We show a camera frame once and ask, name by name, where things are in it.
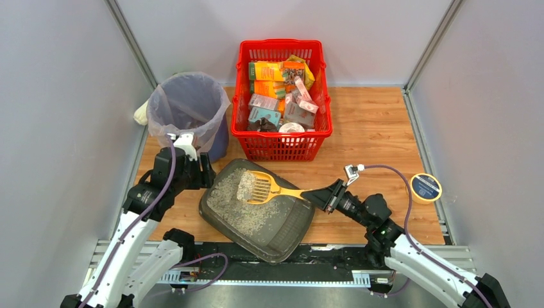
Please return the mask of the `yellow tape roll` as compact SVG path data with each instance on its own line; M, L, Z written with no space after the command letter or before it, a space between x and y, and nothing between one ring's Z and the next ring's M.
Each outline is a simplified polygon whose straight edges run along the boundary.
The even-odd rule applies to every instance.
M417 173L409 180L408 191L411 200L421 205L428 205L439 200L443 188L438 179L428 173Z

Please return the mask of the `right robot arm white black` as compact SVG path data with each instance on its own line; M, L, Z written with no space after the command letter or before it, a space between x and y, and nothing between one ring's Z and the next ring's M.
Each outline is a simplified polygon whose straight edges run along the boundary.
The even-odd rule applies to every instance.
M342 180L301 193L324 212L338 211L366 229L365 256L374 267L387 267L434 295L447 307L509 307L510 303L492 275L479 277L455 266L413 239L391 218L380 193L361 201Z

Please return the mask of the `grey pink box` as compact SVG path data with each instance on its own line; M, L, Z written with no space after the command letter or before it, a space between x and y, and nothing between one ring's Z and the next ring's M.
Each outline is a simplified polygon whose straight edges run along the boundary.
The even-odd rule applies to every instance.
M253 93L248 104L249 109L255 107L263 108L267 110L277 111L278 110L279 100L276 98L271 98L269 96L263 96L260 94Z

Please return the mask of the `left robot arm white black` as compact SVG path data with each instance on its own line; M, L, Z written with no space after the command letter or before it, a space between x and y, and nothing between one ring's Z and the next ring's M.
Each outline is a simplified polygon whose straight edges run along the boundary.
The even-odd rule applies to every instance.
M176 263L194 256L194 236L173 228L150 257L134 264L174 199L185 190L208 189L216 177L208 153L167 146L153 168L127 194L108 248L89 281L61 307L137 307L159 278Z

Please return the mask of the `grey litter box tray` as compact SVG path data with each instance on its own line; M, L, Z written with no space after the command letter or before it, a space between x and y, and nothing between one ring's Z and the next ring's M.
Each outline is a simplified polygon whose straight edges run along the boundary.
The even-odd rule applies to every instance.
M283 262L305 237L315 209L309 202L289 196L273 198L263 205L250 205L238 200L241 176L248 170L269 173L286 188L296 187L254 162L236 158L217 174L213 186L201 197L200 216L263 261Z

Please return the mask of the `dark brown cloth in basket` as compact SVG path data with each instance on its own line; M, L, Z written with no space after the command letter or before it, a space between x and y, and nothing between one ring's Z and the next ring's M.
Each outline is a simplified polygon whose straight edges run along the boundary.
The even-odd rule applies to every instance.
M273 132L276 133L278 131L278 128L276 125L274 125L272 122L270 122L265 117L260 118L259 120L256 120L255 122L248 123L248 126L246 128L249 132Z

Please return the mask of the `yellow litter scoop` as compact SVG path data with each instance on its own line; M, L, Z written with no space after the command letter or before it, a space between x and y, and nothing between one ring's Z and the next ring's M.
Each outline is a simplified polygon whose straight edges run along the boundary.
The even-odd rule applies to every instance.
M251 171L256 177L255 188L253 190L252 198L249 202L245 202L251 205L263 205L273 198L278 196L290 196L300 200L304 200L300 194L305 190L300 189L288 189L280 186L274 177L269 173L262 171Z

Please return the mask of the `orange box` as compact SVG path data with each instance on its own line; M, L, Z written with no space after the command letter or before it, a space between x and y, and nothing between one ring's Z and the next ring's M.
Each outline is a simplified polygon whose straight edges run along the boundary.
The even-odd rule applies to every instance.
M248 76L249 79L253 81L284 82L283 62L249 62Z
M250 80L250 92L275 99L283 99L287 94L285 83L280 81Z

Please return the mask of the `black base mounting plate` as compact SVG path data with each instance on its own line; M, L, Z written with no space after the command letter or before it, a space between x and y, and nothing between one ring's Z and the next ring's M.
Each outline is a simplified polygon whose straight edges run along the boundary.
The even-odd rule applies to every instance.
M284 261L267 262L235 243L198 243L167 282L201 286L208 282L233 286L355 287L374 293L401 288L405 280L387 267L374 267L363 245L301 244Z

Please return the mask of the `white tape roll in basket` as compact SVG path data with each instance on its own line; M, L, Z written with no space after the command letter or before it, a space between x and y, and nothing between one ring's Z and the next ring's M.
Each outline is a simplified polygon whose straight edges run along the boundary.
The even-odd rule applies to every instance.
M305 128L298 123L284 123L278 131L280 133L303 133Z

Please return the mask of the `yellow snack bag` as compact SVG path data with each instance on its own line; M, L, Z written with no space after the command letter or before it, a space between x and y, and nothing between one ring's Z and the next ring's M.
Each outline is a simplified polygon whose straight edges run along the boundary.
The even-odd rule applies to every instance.
M314 74L313 72L310 70L306 60L296 56L296 55L291 55L287 61L290 61L290 62L298 62L298 63L302 63L304 65L304 74L303 74L303 80L304 80L304 84L305 84L305 87L307 90L309 90L314 82L315 82L315 77L314 77Z

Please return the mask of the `purple trash bin with bag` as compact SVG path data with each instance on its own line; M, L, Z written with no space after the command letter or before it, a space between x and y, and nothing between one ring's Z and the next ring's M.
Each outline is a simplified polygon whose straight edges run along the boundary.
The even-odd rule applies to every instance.
M156 86L133 119L147 126L163 147L168 133L192 133L197 152L207 152L215 162L225 157L228 149L229 106L226 90L213 77L202 72L177 73Z

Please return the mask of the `orange box top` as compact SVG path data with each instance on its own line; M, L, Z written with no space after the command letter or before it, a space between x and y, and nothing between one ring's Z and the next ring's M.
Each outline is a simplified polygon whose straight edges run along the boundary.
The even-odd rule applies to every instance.
M283 62L249 62L248 76L249 79L253 81L284 82Z

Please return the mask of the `red plastic basket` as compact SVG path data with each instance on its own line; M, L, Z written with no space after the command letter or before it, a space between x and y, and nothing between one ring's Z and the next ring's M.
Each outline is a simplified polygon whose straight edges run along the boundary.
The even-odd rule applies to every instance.
M313 118L313 126L303 133L249 132L248 116L250 79L248 63L256 61L282 62L291 55L306 60L315 82L309 95L319 107ZM317 155L323 141L333 132L330 96L327 89L326 63L323 46L318 40L274 38L245 40L239 47L236 65L237 77L233 97L231 133L239 141L249 160L254 161L311 161ZM278 112L286 108L285 98L278 99Z

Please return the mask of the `teal sponge box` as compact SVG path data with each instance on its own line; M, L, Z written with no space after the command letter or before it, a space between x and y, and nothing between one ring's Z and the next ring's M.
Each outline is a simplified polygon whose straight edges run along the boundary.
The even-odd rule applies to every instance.
M262 118L277 126L282 118L282 115L280 112L277 112L275 110L269 110L261 107L253 107L250 110L248 122L255 123Z

